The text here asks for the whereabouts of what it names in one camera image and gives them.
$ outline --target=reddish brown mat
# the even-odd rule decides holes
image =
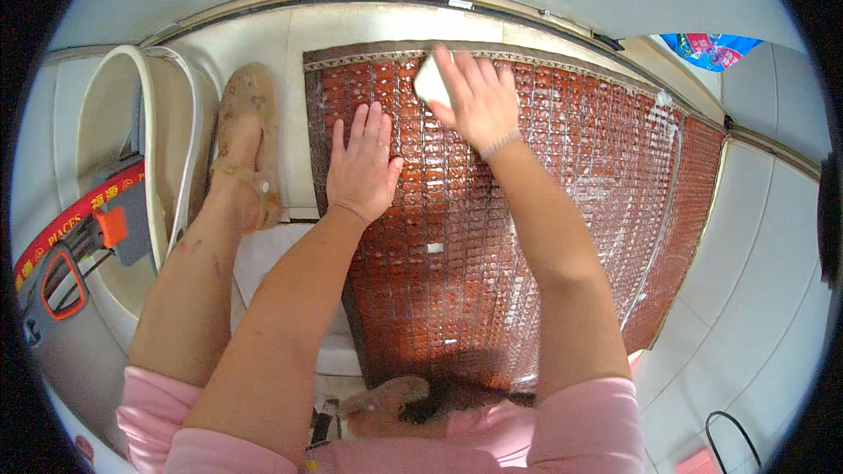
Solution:
[[[520,128],[579,205],[612,285],[627,349],[647,347],[684,278],[713,194],[723,132],[625,75],[557,54],[449,43],[512,63]],[[405,158],[395,204],[364,234],[343,303],[364,375],[457,377],[529,390],[539,296],[500,187],[439,128],[412,80],[430,43],[371,43],[304,55],[320,212],[334,121],[381,101]]]

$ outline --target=bar of soap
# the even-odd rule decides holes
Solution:
[[[454,55],[450,55],[451,60],[454,60]],[[448,108],[454,106],[451,101],[451,94],[442,78],[442,72],[432,55],[419,68],[413,87],[416,89],[416,95],[419,99],[428,104],[430,101],[438,101]]]

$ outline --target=right hand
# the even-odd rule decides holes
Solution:
[[[488,58],[474,60],[468,52],[454,52],[438,44],[436,64],[456,102],[454,109],[431,101],[433,116],[456,131],[478,151],[485,150],[518,128],[519,97],[508,66],[495,66]]]
[[[404,159],[389,160],[392,119],[380,103],[359,105],[354,112],[348,147],[343,145],[346,124],[334,123],[334,148],[328,168],[328,205],[344,207],[368,226],[392,205]]]

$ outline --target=blue plastic bag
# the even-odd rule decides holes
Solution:
[[[690,64],[712,72],[722,72],[764,42],[725,33],[665,33],[662,39]]]

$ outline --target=slipper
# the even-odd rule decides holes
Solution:
[[[234,126],[245,114],[260,117],[260,144],[255,167],[235,164],[227,156],[234,137]],[[255,187],[260,195],[260,212],[255,230],[278,225],[281,217],[281,185],[278,181],[278,99],[275,78],[264,65],[241,66],[231,75],[219,103],[216,124],[216,146],[219,155],[211,171],[231,174]]]
[[[385,410],[397,417],[408,402],[415,402],[430,395],[430,383],[417,375],[404,375],[386,381],[374,390],[364,391],[345,399],[336,413],[348,417],[357,412]]]

